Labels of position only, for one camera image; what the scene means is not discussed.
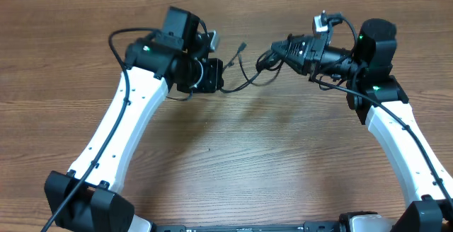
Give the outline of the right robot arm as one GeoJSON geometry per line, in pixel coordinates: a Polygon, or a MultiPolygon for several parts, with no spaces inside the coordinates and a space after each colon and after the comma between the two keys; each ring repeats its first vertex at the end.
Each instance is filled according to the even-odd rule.
{"type": "Polygon", "coordinates": [[[331,46],[341,15],[317,16],[312,35],[288,35],[272,53],[324,90],[347,94],[350,109],[384,150],[401,186],[406,209],[390,221],[373,211],[344,213],[333,231],[451,231],[452,176],[421,132],[409,98],[391,75],[396,26],[366,20],[354,31],[351,50],[331,46]]]}

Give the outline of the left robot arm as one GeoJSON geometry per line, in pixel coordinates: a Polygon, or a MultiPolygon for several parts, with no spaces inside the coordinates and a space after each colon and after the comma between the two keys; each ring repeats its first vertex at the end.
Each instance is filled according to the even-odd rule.
{"type": "Polygon", "coordinates": [[[170,7],[162,28],[141,37],[117,58],[120,82],[96,132],[65,173],[45,181],[48,226],[69,231],[153,231],[122,195],[127,170],[153,114],[172,88],[191,96],[222,88],[223,63],[212,56],[217,32],[181,8],[170,7]]]}

